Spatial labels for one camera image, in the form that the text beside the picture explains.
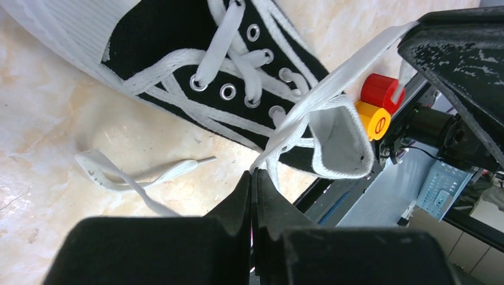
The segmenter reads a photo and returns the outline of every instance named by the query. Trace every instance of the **black canvas fabric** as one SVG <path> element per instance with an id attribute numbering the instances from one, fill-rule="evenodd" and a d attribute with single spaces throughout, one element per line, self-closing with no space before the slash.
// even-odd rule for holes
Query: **black canvas fabric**
<path id="1" fill-rule="evenodd" d="M 244 2 L 246 8 L 239 33 L 248 50 L 270 49 L 274 54 L 273 62 L 262 66 L 261 69 L 275 78 L 278 78 L 278 72 L 281 68 L 287 67 L 293 72 L 299 72 L 281 47 L 272 39 L 253 3 L 250 0 Z M 246 32 L 251 24 L 257 24 L 260 28 L 260 37 L 255 42 L 247 41 Z M 174 1 L 142 0 L 116 26 L 110 38 L 110 60 L 103 62 L 103 64 L 123 80 L 127 80 L 175 50 L 207 50 L 216 30 L 217 26 L 206 1 L 185 0 L 175 3 Z M 328 75 L 328 71 L 317 58 L 300 46 L 286 31 L 282 30 L 282 34 L 319 81 Z M 263 90 L 261 104 L 257 108 L 250 109 L 244 104 L 243 80 L 225 72 L 219 72 L 205 91 L 196 92 L 191 89 L 189 82 L 190 77 L 196 73 L 197 67 L 197 65 L 187 65 L 174 72 L 174 76 L 186 96 L 195 102 L 238 115 L 272 129 L 275 126 L 268 115 L 269 109 L 278 105 L 288 112 L 294 105 L 288 100 Z M 220 88 L 226 83 L 232 83 L 237 88 L 236 97 L 230 101 L 221 100 L 219 95 Z M 146 93 L 137 96 L 205 128 L 192 120 L 182 109 L 172 104 L 158 100 Z M 262 149 L 265 148 L 268 137 L 225 123 L 220 124 L 248 138 Z M 309 129 L 306 130 L 303 137 L 311 137 Z M 280 161 L 294 168 L 313 173 L 312 155 L 313 149 L 311 148 L 294 147 L 288 153 L 281 155 Z"/>

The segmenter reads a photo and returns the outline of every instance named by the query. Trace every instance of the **marble tile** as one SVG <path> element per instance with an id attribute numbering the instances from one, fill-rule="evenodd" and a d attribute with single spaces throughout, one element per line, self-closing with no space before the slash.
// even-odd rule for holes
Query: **marble tile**
<path id="1" fill-rule="evenodd" d="M 278 0 L 328 69 L 379 31 L 477 1 Z M 148 190 L 183 215 L 203 215 L 257 153 L 127 98 L 66 63 L 0 8 L 0 283 L 39 283 L 67 232 L 89 216 L 153 216 L 135 193 L 104 191 L 74 160 L 98 148 L 133 176 L 177 160 L 218 161 Z M 394 49 L 370 70 L 397 76 Z M 356 99 L 363 78 L 351 88 Z M 280 165 L 293 201 L 313 177 Z"/>

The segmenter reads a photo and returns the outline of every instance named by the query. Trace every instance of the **shoelace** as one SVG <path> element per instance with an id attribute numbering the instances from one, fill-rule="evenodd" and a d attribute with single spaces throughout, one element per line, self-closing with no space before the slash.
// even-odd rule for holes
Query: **shoelace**
<path id="1" fill-rule="evenodd" d="M 262 82 L 259 77 L 261 66 L 273 59 L 273 53 L 269 50 L 254 50 L 245 55 L 239 55 L 231 49 L 231 42 L 238 34 L 245 12 L 245 3 L 242 0 L 233 0 L 221 24 L 219 25 L 210 46 L 199 65 L 196 74 L 191 77 L 191 87 L 196 91 L 203 91 L 210 84 L 222 65 L 226 54 L 240 71 L 245 82 L 245 101 L 248 107 L 256 107 L 260 103 L 262 95 Z M 354 53 L 342 65 L 331 72 L 324 80 L 309 90 L 308 84 L 301 74 L 294 73 L 289 69 L 281 70 L 279 76 L 285 82 L 293 82 L 297 89 L 293 90 L 293 97 L 298 101 L 289 113 L 285 113 L 281 107 L 270 109 L 269 115 L 275 125 L 275 131 L 270 136 L 264 152 L 262 152 L 250 167 L 252 172 L 256 168 L 266 169 L 273 183 L 279 188 L 277 165 L 282 153 L 300 145 L 309 122 L 310 112 L 333 109 L 341 106 L 348 100 L 347 96 L 340 95 L 345 88 L 353 83 L 369 66 L 375 62 L 390 46 L 402 35 L 416 26 L 417 22 L 411 22 L 403 26 L 390 27 L 373 38 L 364 47 Z M 401 87 L 408 82 L 407 73 L 411 67 L 403 61 L 399 75 L 399 88 L 393 99 L 398 99 Z M 178 214 L 168 207 L 152 200 L 144 188 L 167 181 L 178 175 L 195 169 L 198 162 L 195 160 L 182 161 L 168 169 L 159 178 L 150 183 L 137 183 L 126 173 L 120 171 L 110 160 L 97 150 L 80 153 L 75 156 L 80 166 L 90 177 L 105 188 L 121 191 L 125 189 L 135 190 L 144 200 L 146 205 L 154 212 L 162 216 L 177 216 Z M 105 172 L 114 174 L 123 179 L 130 187 L 117 185 L 110 181 Z"/>

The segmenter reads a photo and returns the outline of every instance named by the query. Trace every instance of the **shoe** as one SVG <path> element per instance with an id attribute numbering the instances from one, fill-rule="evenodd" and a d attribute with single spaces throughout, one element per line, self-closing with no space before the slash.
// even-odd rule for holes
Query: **shoe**
<path id="1" fill-rule="evenodd" d="M 321 178 L 360 178 L 374 154 L 342 90 L 413 25 L 328 76 L 271 0 L 0 0 L 22 26 L 118 91 Z"/>

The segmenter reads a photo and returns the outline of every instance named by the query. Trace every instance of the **emergency stop button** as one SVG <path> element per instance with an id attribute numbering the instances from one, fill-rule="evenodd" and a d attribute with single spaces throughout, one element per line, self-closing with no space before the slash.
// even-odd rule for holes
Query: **emergency stop button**
<path id="1" fill-rule="evenodd" d="M 359 113 L 364 130 L 369 140 L 383 138 L 390 126 L 390 113 L 382 107 L 377 107 L 362 101 L 357 101 L 355 108 Z"/>

